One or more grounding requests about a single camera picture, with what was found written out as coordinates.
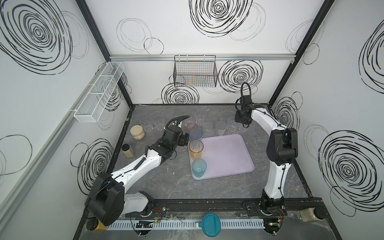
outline beige lid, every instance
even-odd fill
[[[131,128],[131,134],[133,136],[140,135],[143,132],[143,127],[140,125],[135,125]]]

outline gray marble countertop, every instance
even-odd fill
[[[235,107],[228,105],[198,105],[198,106],[136,106],[128,127],[124,143],[133,147],[134,158],[127,158],[120,150],[114,170],[126,166],[144,153],[145,146],[155,143],[161,136],[162,131],[154,129],[146,132],[142,140],[135,140],[129,130],[134,125],[140,124],[139,121],[144,116],[163,115],[165,122],[176,116],[185,115],[187,112],[194,113],[197,110],[207,112],[207,120],[214,124],[235,115]],[[205,198],[260,198],[262,190],[268,179],[270,161],[266,155],[268,134],[257,122],[252,122],[248,131],[240,132],[238,129],[234,133],[240,134],[247,146],[249,154],[255,165],[253,172],[236,174],[211,179],[195,180],[192,177],[187,147],[178,147],[177,157],[173,160],[166,160],[163,164],[149,171],[140,178],[127,193],[137,193],[139,190],[145,191],[156,199],[205,199]],[[288,171],[284,186],[284,196],[287,197],[307,197],[304,187],[294,168]]]

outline black cap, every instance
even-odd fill
[[[313,213],[318,219],[324,219],[327,217],[327,211],[323,207],[315,207]]]
[[[91,218],[87,222],[87,229],[89,231],[93,231],[97,228],[98,225],[99,225],[99,220],[97,220],[97,218]]]
[[[121,150],[123,150],[123,151],[128,151],[128,150],[129,150],[129,145],[128,145],[128,144],[123,144],[123,145],[121,146]]]

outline wire basket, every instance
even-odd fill
[[[175,55],[174,59],[175,87],[216,87],[218,74],[215,55]]]
[[[122,62],[109,62],[105,64],[91,90],[73,115],[79,122],[99,121],[123,70]]]

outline purple tray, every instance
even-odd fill
[[[202,139],[204,144],[202,159],[207,163],[204,175],[196,178],[192,172],[192,177],[196,180],[222,177],[239,173],[252,172],[255,165],[252,162],[243,137],[239,134],[231,134],[217,137],[206,137]]]

